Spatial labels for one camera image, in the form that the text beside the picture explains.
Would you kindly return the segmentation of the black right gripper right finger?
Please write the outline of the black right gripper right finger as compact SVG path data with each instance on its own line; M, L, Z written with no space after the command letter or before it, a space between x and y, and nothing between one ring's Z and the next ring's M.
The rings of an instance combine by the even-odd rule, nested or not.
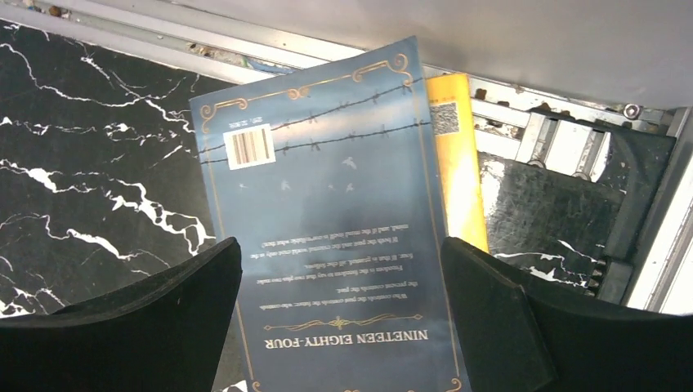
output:
M473 390L691 390L691 316L591 298L459 238L440 254Z

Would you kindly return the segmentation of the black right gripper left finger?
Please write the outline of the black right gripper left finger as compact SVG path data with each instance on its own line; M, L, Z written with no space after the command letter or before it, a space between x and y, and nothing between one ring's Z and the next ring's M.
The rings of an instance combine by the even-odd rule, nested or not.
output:
M1 321L4 391L209 391L241 282L227 238L52 314Z

